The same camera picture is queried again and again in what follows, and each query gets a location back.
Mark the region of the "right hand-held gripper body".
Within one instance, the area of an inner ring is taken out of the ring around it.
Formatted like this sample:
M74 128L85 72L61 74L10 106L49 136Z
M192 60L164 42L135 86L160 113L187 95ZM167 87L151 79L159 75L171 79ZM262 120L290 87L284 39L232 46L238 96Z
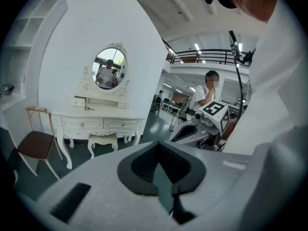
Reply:
M199 144L199 148L214 150L230 122L229 108L227 105L212 101L198 109L192 116L203 134L207 134Z

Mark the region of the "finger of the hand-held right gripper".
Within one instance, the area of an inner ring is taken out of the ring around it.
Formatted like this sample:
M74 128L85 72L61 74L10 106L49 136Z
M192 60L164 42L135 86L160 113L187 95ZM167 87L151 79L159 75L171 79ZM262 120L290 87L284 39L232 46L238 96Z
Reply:
M203 131L196 131L194 133L179 133L178 135L174 136L171 141L183 145L196 145L198 141L201 141L202 139L208 138L208 132L205 130Z
M177 124L171 133L171 139L184 139L197 133L203 132L204 129L193 121L186 121Z

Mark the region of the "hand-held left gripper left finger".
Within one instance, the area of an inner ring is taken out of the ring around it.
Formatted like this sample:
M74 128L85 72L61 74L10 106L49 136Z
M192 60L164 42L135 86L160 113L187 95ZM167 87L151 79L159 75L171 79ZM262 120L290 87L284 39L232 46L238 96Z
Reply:
M131 146L97 156L50 186L38 199L44 222L52 231L173 231L175 221L157 197L136 195L118 178L117 166L128 155L148 146ZM91 186L68 223L50 211L77 184Z

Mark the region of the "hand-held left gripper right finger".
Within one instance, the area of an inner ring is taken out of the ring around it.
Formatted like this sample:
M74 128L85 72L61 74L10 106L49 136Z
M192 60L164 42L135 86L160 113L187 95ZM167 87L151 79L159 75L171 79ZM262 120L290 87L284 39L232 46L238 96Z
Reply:
M239 183L249 156L196 149L161 141L184 162L171 166L180 175L172 189L188 218L185 225L240 225L251 191L240 192Z

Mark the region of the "white dressing table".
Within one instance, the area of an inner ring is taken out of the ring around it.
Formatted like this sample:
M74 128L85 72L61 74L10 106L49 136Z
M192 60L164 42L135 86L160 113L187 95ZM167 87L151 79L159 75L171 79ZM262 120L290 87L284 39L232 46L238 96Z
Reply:
M64 143L65 137L70 140L70 147L74 147L74 140L88 140L90 135L104 136L115 133L124 137L124 143L131 141L131 137L135 137L133 144L137 145L141 139L144 119L129 109L121 109L116 106L106 105L102 103L86 102L85 106L95 109L85 110L84 107L71 106L69 104L62 104L51 110L51 115L54 122L54 127L57 135L57 142L60 150L67 159L66 167L72 169L73 162L71 155ZM137 119L138 124L133 129L67 129L62 124L62 117L101 117L116 118L116 119Z

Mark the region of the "person's right forearm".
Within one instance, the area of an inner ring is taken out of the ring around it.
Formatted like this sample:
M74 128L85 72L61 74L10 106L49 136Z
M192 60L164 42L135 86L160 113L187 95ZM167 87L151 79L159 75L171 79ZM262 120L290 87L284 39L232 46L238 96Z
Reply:
M228 137L231 135L231 133L233 132L235 126L236 126L236 120L230 121L224 133L222 134L221 139L226 141Z

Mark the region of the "white ornate drawer with knob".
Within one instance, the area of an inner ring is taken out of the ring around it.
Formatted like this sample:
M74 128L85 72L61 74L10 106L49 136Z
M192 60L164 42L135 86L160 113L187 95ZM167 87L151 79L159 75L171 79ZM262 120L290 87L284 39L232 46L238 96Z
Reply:
M69 129L101 129L103 118L101 117L62 117L62 124Z
M104 129L133 129L137 126L137 119L116 119L105 118L103 121Z

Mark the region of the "white ornate stool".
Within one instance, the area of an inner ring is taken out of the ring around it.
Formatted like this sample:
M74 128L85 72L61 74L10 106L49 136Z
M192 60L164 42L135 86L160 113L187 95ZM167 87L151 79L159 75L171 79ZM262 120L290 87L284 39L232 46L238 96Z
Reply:
M98 135L90 135L88 139L88 150L91 154L91 159L95 157L93 149L95 148L95 144L100 145L107 145L111 144L113 151L118 150L118 142L117 142L117 135L115 133L104 135L104 136L98 136Z

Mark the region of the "black mezzanine railing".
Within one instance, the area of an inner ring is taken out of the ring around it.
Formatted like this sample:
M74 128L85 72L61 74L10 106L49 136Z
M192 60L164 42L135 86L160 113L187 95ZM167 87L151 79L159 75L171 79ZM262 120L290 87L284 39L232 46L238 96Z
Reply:
M169 52L166 60L170 64L174 63L213 63L213 64L233 64L233 54L231 50L224 49L203 49L180 51L176 53Z

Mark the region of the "person's white shirt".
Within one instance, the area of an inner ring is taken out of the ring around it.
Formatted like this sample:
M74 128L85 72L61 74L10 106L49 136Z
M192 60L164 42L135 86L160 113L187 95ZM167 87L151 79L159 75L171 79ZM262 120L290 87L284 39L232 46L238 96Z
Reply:
M249 155L260 170L239 218L240 231L293 228L297 194L308 180L308 43L284 0L276 0L249 70L248 108L225 153Z

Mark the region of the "brown seat wooden chair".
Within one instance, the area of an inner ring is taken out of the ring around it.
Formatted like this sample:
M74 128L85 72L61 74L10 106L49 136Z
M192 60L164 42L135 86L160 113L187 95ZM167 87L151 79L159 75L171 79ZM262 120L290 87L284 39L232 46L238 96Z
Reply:
M37 176L36 171L30 166L26 157L34 158L40 161L44 161L53 175L60 179L58 174L52 168L50 162L48 161L48 156L50 154L51 148L53 146L56 147L58 155L61 159L63 159L62 154L60 152L60 148L58 142L56 141L56 136L53 129L52 119L51 119L51 112L48 109L39 107L39 106L29 106L26 107L27 118L30 124L31 131L24 137L21 143L17 147L18 154L20 155L23 162L29 168L29 170ZM41 131L33 130L31 118L35 114L44 113L48 116L49 124L51 127L51 134L47 134Z

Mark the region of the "white side table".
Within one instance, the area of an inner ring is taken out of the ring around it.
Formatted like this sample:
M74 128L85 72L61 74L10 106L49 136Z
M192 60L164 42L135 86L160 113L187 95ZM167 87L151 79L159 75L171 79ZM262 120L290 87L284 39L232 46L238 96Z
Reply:
M30 130L26 108L37 105L37 95L12 94L0 100L0 127L5 130Z

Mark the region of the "spare black gripper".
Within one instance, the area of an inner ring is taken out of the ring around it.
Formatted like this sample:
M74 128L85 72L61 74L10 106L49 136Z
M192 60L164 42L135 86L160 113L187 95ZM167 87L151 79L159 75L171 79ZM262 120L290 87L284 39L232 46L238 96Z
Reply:
M15 85L2 85L0 87L0 95L3 96L3 95L11 95L13 90L15 88Z

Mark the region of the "oval mirror with ornate frame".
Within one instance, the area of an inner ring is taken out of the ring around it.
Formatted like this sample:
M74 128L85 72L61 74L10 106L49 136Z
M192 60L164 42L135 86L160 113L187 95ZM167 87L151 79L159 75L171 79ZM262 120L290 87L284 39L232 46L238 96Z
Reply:
M112 42L93 58L84 69L79 91L112 93L128 84L128 53L122 42Z

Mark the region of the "white wall shelf unit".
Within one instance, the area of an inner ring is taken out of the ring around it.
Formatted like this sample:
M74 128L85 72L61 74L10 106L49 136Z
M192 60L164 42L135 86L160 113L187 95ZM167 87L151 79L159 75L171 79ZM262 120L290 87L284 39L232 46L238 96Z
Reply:
M66 0L30 0L13 22L0 48L0 87L8 85L10 96L37 94L45 49L67 9Z

